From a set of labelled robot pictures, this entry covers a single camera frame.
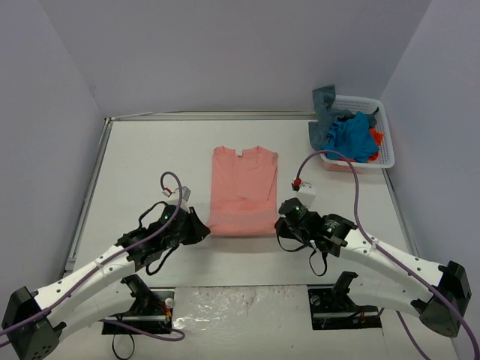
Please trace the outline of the pink t shirt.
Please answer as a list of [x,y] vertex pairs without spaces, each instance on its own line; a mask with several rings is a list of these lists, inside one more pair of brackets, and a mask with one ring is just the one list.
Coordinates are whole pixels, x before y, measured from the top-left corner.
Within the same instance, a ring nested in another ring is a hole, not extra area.
[[212,236],[250,237],[275,233],[278,154],[261,146],[212,155],[210,214]]

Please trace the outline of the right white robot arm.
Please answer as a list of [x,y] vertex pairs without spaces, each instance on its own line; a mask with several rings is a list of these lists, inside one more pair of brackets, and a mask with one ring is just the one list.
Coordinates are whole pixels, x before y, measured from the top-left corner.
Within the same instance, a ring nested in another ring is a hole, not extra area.
[[284,201],[274,225],[278,239],[300,242],[323,257],[349,260],[383,276],[369,279],[343,271],[331,295],[343,310],[354,305],[376,306],[418,317],[427,328],[455,338],[471,299],[465,268],[453,261],[431,262],[362,235],[359,226],[337,214],[321,216],[298,198]]

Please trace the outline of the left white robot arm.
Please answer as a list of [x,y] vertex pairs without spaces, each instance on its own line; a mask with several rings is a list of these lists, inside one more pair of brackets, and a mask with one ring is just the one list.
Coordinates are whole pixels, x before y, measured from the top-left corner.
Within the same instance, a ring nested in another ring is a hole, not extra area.
[[194,208],[165,204],[157,221],[125,233],[105,253],[67,277],[9,299],[1,326],[19,359],[45,359],[68,336],[116,314],[141,314],[161,304],[138,271],[181,245],[195,245],[209,228]]

